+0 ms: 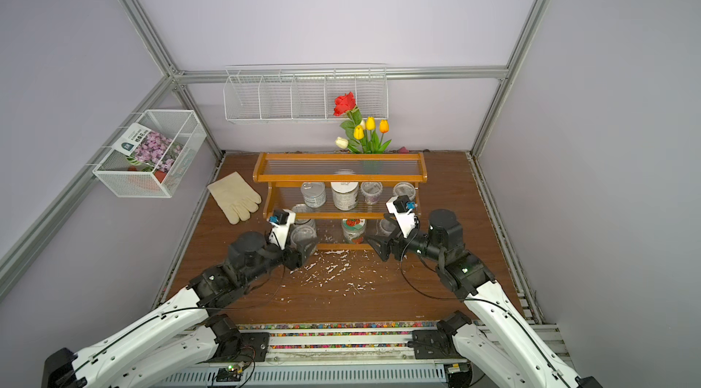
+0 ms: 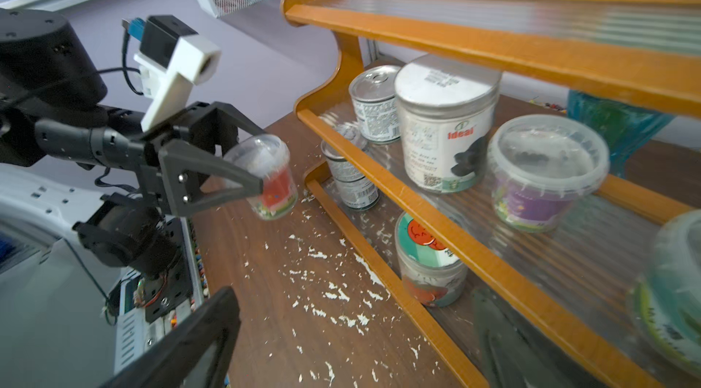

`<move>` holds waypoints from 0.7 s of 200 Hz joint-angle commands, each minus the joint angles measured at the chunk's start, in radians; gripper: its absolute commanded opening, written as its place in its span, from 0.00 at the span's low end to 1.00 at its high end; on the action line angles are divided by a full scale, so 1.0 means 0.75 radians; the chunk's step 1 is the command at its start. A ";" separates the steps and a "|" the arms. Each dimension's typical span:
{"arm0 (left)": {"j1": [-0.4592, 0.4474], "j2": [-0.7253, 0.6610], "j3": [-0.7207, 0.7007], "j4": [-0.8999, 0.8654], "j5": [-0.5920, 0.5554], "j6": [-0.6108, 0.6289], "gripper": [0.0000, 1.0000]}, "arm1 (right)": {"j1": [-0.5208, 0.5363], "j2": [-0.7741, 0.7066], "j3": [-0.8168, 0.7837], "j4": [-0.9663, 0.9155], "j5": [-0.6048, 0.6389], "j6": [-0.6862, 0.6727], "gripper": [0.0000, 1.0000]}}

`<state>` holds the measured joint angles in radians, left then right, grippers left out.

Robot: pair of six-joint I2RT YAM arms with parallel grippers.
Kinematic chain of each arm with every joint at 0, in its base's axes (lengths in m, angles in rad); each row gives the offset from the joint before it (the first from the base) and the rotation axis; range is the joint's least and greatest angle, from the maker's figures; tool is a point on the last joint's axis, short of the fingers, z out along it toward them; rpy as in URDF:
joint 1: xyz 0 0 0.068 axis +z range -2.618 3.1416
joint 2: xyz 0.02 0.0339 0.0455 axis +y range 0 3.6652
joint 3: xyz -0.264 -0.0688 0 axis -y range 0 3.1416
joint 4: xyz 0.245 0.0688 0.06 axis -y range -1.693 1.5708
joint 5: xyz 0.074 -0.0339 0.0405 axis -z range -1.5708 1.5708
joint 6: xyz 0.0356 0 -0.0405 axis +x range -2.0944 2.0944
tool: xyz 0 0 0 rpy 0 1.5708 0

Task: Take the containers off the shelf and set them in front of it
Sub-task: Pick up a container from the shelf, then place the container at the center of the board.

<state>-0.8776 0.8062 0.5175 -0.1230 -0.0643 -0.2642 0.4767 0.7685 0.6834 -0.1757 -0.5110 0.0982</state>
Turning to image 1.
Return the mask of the tall white Ideal jar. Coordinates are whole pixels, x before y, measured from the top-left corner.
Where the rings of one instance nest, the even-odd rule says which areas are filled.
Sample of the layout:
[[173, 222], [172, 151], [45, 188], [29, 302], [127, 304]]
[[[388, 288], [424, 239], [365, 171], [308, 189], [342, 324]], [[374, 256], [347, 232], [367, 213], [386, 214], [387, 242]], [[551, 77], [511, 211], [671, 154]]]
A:
[[332, 188], [332, 199], [334, 206], [348, 212], [358, 205], [358, 194], [360, 184], [358, 182], [334, 182], [330, 184]]

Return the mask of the clear small plastic tub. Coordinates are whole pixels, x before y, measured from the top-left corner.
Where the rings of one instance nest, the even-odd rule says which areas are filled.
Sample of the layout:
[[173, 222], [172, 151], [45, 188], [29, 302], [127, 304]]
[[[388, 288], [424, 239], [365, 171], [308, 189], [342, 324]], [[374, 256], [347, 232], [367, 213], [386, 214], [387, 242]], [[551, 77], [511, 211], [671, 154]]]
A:
[[315, 227], [311, 227], [310, 225], [299, 225], [298, 227], [294, 227], [292, 229], [290, 236], [290, 244], [292, 247], [299, 247], [299, 243], [301, 241], [308, 239], [319, 240]]

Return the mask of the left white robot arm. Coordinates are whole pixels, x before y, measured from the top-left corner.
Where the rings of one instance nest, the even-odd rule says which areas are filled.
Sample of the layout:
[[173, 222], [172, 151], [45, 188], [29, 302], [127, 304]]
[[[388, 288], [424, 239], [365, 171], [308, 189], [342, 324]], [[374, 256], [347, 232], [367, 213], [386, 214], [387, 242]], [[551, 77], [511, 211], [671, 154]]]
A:
[[222, 313], [277, 267], [295, 270], [316, 251], [318, 238], [279, 246], [272, 236], [246, 232], [210, 267], [152, 312], [80, 351], [52, 353], [44, 387], [149, 387], [191, 365], [235, 358], [242, 340]]

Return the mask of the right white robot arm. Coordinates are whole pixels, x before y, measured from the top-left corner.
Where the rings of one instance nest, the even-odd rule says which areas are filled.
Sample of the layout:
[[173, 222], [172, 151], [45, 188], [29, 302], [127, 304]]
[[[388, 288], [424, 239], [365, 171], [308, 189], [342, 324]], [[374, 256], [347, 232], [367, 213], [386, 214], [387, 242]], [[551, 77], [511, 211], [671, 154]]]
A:
[[464, 243], [456, 214], [434, 210], [423, 232], [414, 203], [394, 199], [387, 203], [385, 219], [392, 233], [368, 237], [367, 243], [381, 260], [403, 260], [411, 253], [436, 264], [436, 275], [489, 331], [491, 342], [467, 315], [457, 312], [440, 324], [455, 351], [499, 387], [597, 387], [593, 376], [580, 376], [540, 338], [511, 303], [496, 276]]

